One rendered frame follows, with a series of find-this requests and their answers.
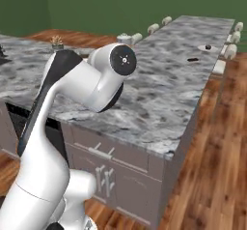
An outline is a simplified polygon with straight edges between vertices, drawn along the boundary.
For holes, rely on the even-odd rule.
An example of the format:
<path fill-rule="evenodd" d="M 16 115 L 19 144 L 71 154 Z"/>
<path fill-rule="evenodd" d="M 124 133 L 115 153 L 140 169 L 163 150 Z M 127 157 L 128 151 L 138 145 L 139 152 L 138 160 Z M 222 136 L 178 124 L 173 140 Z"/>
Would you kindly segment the white plate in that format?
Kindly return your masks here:
<path fill-rule="evenodd" d="M 218 51 L 218 48 L 215 47 L 214 45 L 211 46 L 211 49 L 210 49 L 210 50 L 206 50 L 206 45 L 205 45 L 205 44 L 199 45 L 198 48 L 199 48 L 201 51 L 204 51 L 204 52 L 216 52 L 216 51 Z"/>

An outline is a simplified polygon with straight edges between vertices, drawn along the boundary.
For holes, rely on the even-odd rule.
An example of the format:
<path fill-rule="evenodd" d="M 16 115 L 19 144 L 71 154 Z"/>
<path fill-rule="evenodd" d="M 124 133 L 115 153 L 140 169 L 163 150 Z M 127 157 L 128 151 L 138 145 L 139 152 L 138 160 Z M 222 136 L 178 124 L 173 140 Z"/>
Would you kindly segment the grey cabinet panel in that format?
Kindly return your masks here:
<path fill-rule="evenodd" d="M 16 153 L 17 142 L 17 135 L 7 106 L 3 101 L 0 101 L 0 150 L 12 158 L 18 159 Z"/>

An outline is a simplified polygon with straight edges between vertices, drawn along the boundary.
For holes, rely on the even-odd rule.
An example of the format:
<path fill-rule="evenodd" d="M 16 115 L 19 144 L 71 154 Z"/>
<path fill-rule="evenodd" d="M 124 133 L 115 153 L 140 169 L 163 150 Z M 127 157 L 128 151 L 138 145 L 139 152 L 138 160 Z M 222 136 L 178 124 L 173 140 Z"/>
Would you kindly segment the grey drawer front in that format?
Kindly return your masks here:
<path fill-rule="evenodd" d="M 143 151 L 112 141 L 109 138 L 98 135 L 87 129 L 81 129 L 69 124 L 61 124 L 65 145 L 69 144 L 75 148 L 88 151 L 89 147 L 94 147 L 97 143 L 101 143 L 100 150 L 108 153 L 115 148 L 113 157 L 106 159 L 115 161 L 118 164 L 128 166 L 129 168 L 139 170 L 140 172 L 148 171 L 149 155 Z"/>

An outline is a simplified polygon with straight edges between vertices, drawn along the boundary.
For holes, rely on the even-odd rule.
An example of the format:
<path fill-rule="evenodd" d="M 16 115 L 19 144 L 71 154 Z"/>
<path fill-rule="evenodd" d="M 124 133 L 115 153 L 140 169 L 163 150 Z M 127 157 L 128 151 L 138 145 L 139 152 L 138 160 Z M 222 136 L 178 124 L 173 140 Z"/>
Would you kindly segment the grey cupboard door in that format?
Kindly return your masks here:
<path fill-rule="evenodd" d="M 113 161 L 108 165 L 108 170 L 111 168 L 114 169 L 111 181 L 115 185 L 107 197 L 109 204 L 154 230 L 158 221 L 161 183 Z"/>
<path fill-rule="evenodd" d="M 104 172 L 108 170 L 108 162 L 106 159 L 99 158 L 87 150 L 75 148 L 69 144 L 66 145 L 66 149 L 71 168 L 86 171 L 96 177 L 96 168 L 104 165 L 105 169 L 103 171 L 103 179 L 105 180 Z M 94 198 L 104 204 L 107 203 L 105 183 L 103 185 L 102 192 L 98 192 L 96 185 Z"/>

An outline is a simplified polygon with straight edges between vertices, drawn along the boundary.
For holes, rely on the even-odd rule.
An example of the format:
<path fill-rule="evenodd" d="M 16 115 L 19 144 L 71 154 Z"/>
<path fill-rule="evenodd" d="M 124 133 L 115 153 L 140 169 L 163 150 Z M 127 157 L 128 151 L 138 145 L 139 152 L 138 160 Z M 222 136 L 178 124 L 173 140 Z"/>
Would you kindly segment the black dishwasher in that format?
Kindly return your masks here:
<path fill-rule="evenodd" d="M 15 133 L 17 137 L 20 137 L 25 123 L 29 117 L 30 111 L 8 102 L 6 103 L 6 106 L 13 122 Z M 66 161 L 69 161 L 65 148 L 61 124 L 56 120 L 48 118 L 45 123 L 45 134 L 56 150 L 63 156 L 63 158 Z"/>

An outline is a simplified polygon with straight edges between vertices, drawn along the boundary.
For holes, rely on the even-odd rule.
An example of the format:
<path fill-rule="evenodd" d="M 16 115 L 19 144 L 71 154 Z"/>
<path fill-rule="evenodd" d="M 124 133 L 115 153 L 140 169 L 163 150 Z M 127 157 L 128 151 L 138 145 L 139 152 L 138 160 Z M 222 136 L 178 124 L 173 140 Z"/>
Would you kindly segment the small potted plant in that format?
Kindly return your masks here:
<path fill-rule="evenodd" d="M 53 36 L 51 38 L 51 46 L 54 50 L 61 50 L 64 48 L 64 44 L 63 44 L 63 41 L 62 41 L 62 38 L 57 35 L 57 36 Z"/>

